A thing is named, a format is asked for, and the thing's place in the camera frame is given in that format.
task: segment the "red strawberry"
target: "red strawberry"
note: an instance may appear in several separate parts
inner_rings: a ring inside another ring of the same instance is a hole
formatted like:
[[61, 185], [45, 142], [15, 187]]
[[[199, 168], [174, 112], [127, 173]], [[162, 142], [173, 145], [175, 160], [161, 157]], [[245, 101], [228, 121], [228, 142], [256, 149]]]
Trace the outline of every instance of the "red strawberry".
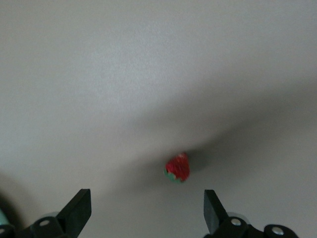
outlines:
[[165, 165], [164, 173], [174, 182], [184, 182], [189, 176], [189, 171], [188, 156], [181, 153]]

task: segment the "gray surface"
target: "gray surface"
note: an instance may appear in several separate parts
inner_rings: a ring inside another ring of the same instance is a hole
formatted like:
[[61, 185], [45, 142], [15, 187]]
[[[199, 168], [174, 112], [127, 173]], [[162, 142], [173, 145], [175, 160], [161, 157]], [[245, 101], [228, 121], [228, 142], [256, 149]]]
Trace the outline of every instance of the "gray surface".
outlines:
[[[0, 190], [81, 237], [202, 237], [204, 189], [316, 237], [316, 1], [0, 0]], [[185, 184], [164, 178], [188, 150]]]

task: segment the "strawberry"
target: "strawberry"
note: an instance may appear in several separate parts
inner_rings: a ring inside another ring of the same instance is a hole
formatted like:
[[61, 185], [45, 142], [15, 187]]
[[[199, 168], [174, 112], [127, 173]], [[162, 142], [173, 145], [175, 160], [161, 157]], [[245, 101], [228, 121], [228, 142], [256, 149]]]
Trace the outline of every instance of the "strawberry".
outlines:
[[189, 163], [186, 153], [181, 153], [171, 159], [164, 169], [164, 174], [174, 182], [184, 182], [189, 176]]

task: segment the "silver screw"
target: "silver screw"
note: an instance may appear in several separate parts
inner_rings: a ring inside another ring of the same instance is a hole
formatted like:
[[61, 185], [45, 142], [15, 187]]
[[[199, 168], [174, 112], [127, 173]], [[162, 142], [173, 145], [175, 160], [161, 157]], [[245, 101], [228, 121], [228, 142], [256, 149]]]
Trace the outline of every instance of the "silver screw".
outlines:
[[241, 225], [241, 222], [239, 219], [236, 219], [236, 218], [233, 218], [231, 220], [231, 223], [234, 224], [235, 226], [240, 226]]
[[273, 227], [272, 231], [277, 235], [280, 235], [280, 236], [284, 235], [284, 231], [280, 227]]
[[50, 223], [49, 220], [44, 220], [40, 222], [40, 227], [46, 226], [48, 223]]

